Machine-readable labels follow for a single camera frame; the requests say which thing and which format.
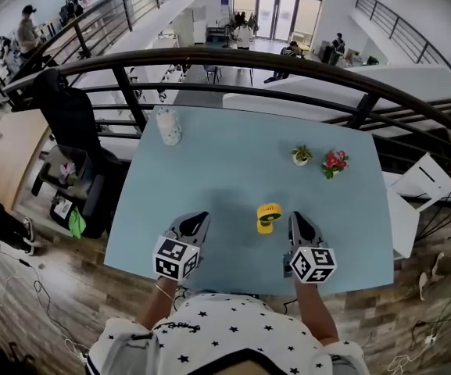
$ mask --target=blue table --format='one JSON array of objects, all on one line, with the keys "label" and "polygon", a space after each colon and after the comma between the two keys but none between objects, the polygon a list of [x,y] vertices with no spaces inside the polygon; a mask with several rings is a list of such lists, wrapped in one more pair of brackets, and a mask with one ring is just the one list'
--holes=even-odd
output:
[{"label": "blue table", "polygon": [[[335,250],[338,269],[324,294],[393,282],[392,231],[385,183],[370,134],[308,120],[257,112],[178,107],[181,142],[166,146],[156,116],[145,128],[127,176],[106,261],[156,278],[157,237],[185,213],[211,215],[205,258],[186,286],[196,290],[293,295],[283,278],[288,216],[300,211]],[[295,166],[291,150],[305,143],[314,154]],[[349,168],[334,179],[320,165],[330,149],[345,149]],[[281,205],[271,235],[256,231],[256,209]]]}]

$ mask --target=baseball cap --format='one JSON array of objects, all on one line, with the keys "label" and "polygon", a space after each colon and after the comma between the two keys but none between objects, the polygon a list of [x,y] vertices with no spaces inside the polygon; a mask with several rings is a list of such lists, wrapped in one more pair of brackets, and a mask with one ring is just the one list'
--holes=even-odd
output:
[{"label": "baseball cap", "polygon": [[32,5],[26,5],[23,7],[22,14],[32,14],[35,13],[36,9]]}]

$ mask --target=green cloth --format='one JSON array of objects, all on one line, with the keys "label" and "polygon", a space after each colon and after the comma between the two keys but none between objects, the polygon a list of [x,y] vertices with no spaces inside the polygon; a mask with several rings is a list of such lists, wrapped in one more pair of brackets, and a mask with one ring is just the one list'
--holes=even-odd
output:
[{"label": "green cloth", "polygon": [[84,218],[79,213],[79,210],[77,207],[72,211],[69,217],[69,230],[70,233],[78,239],[81,239],[81,235],[84,232],[84,229],[86,228],[86,222],[84,221]]}]

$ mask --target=star print shirt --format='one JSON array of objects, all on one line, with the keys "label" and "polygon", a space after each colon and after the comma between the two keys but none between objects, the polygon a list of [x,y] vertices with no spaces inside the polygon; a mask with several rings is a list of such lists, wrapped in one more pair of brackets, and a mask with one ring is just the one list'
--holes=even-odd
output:
[{"label": "star print shirt", "polygon": [[217,373],[253,361],[272,374],[368,375],[351,341],[323,346],[300,321],[255,298],[197,295],[152,331],[111,319],[86,370],[102,375]]}]

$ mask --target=yellow handheld fan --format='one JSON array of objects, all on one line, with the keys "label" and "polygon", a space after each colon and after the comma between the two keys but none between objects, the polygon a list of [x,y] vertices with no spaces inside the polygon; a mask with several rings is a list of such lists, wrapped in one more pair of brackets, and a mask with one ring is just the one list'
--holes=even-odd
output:
[{"label": "yellow handheld fan", "polygon": [[256,229],[259,234],[271,234],[274,231],[272,223],[281,218],[281,206],[276,203],[261,205],[256,212],[258,221],[256,221]]}]

